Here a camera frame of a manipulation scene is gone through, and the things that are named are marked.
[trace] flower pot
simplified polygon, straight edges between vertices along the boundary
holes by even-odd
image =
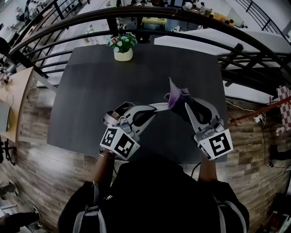
[[[133,56],[132,48],[130,48],[125,53],[114,53],[114,58],[117,61],[129,61],[130,59],[132,59],[132,56]]]

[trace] flower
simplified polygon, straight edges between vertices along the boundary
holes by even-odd
[[[113,51],[114,51],[115,53],[118,53],[118,52],[119,52],[119,48],[118,48],[118,47],[115,47]]]

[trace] wooden floor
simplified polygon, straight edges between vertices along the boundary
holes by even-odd
[[[44,99],[43,91],[32,86],[25,103],[22,134],[46,137],[51,108],[43,107],[39,99]],[[248,109],[259,106],[241,101],[232,101]],[[247,114],[228,104],[228,114],[238,117]],[[264,163],[264,140],[261,126],[254,121],[236,122],[229,127],[234,151],[227,155],[227,162],[217,164],[217,174],[221,181],[229,182],[238,199],[250,213],[250,232],[268,221],[266,212],[277,192],[284,192],[289,172],[286,169],[266,167]],[[275,137],[275,128],[264,132],[266,149],[272,143],[279,150],[291,147],[287,137]],[[36,205],[41,213],[41,222],[54,230],[58,217],[70,196],[88,178],[96,159],[84,154],[69,152],[49,145],[17,143],[16,166],[6,160],[0,165],[0,181],[16,183],[20,195],[7,194],[11,203],[17,204],[17,211],[31,211]],[[284,166],[290,161],[277,162]],[[194,165],[183,165],[184,171],[191,174]],[[198,178],[199,168],[194,178]]]

